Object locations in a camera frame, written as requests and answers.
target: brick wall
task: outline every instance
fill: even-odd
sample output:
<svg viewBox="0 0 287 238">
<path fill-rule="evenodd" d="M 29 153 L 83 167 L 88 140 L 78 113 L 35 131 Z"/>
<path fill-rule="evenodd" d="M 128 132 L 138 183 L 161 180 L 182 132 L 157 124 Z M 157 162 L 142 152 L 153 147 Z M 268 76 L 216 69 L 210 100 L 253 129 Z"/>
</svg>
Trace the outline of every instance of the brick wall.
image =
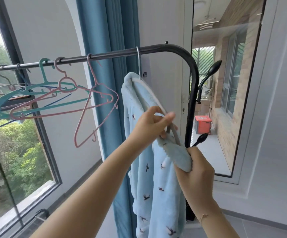
<svg viewBox="0 0 287 238">
<path fill-rule="evenodd" d="M 262 4 L 263 0 L 231 0 L 221 19 L 220 29 L 222 31 L 217 40 L 215 61 L 222 60 L 222 65 L 219 71 L 214 75 L 213 110 L 211 112 L 211 118 L 230 170 L 233 168 L 233 160 L 250 78 L 250 69 L 257 42 L 261 18 L 259 14 L 262 12 Z M 234 113 L 233 118 L 231 118 L 220 108 L 229 36 L 237 29 L 237 27 L 233 29 L 230 28 L 230 26 L 244 23 L 248 23 L 248 29 Z"/>
</svg>

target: bird print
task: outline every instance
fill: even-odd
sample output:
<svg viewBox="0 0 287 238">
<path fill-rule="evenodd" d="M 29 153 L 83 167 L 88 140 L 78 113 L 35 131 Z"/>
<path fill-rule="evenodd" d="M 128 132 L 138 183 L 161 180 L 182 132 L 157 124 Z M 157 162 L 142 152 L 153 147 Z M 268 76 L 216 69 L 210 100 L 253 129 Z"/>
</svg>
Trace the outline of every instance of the bird print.
<svg viewBox="0 0 287 238">
<path fill-rule="evenodd" d="M 147 200 L 150 198 L 150 195 L 147 197 L 146 195 L 143 195 L 143 200 Z"/>
<path fill-rule="evenodd" d="M 167 229 L 169 230 L 170 233 L 168 233 L 169 236 L 173 236 L 176 231 L 173 231 L 171 228 L 167 227 Z"/>
<path fill-rule="evenodd" d="M 142 216 L 140 217 L 141 218 L 141 221 L 143 222 L 144 220 L 147 221 L 146 218 L 143 218 Z"/>
</svg>

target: ceiling light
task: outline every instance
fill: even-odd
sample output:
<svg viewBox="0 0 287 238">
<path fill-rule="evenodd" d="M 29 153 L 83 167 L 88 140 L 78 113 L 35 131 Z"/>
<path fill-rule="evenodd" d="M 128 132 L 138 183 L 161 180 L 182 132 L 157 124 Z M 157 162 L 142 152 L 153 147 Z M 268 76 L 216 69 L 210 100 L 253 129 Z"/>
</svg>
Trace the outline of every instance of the ceiling light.
<svg viewBox="0 0 287 238">
<path fill-rule="evenodd" d="M 194 10 L 205 7 L 206 1 L 196 1 L 194 2 Z"/>
</svg>

